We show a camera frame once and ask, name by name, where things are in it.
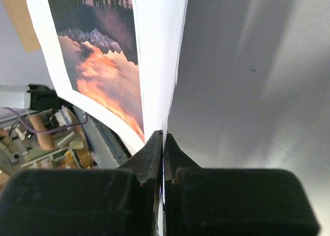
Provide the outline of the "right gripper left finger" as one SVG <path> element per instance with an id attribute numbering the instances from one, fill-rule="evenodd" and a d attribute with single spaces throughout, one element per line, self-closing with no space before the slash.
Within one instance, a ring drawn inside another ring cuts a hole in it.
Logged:
<path id="1" fill-rule="evenodd" d="M 133 194 L 133 225 L 138 235 L 158 234 L 158 211 L 162 194 L 162 130 L 156 130 L 146 144 L 119 169 L 134 172 L 138 184 Z"/>

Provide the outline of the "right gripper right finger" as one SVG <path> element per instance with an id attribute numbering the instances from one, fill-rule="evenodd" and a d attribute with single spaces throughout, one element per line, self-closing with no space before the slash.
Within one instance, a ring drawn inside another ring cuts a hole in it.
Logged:
<path id="1" fill-rule="evenodd" d="M 168 133 L 163 151 L 164 169 L 164 231 L 166 235 L 180 235 L 182 225 L 181 198 L 179 185 L 175 182 L 176 171 L 180 168 L 200 168 Z"/>

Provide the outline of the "sunset landscape photo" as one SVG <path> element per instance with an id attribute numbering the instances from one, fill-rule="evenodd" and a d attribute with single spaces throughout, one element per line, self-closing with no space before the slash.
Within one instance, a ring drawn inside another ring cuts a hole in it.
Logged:
<path id="1" fill-rule="evenodd" d="M 188 0 L 26 0 L 59 97 L 139 151 L 166 130 Z"/>

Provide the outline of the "brown frame backing board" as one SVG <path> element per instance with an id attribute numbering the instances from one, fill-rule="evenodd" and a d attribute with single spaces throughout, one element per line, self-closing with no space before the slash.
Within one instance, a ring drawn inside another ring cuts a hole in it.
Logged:
<path id="1" fill-rule="evenodd" d="M 1 0 L 26 52 L 41 48 L 26 0 Z"/>

